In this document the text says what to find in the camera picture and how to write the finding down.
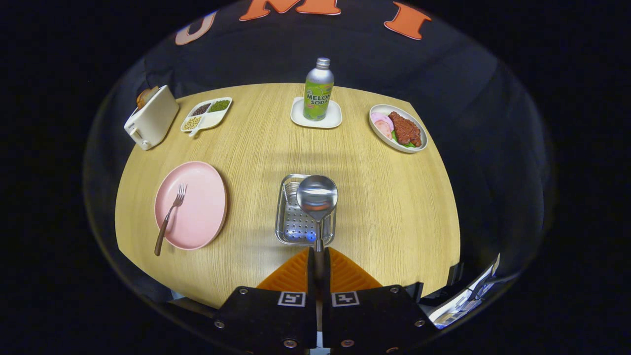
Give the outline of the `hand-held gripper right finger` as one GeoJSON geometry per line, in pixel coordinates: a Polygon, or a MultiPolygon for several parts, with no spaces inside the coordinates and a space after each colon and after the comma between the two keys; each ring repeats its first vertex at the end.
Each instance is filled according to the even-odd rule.
{"type": "Polygon", "coordinates": [[[415,354],[439,336],[420,308],[423,283],[382,286],[334,248],[325,250],[322,342],[333,354],[415,354]]]}

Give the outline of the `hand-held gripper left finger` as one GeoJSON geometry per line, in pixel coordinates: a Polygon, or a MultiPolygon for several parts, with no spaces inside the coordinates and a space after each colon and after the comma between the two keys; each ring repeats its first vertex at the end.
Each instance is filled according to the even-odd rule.
{"type": "Polygon", "coordinates": [[[212,339],[237,354],[307,354],[317,346],[314,252],[299,252],[262,288],[239,286],[212,317],[212,339]]]}

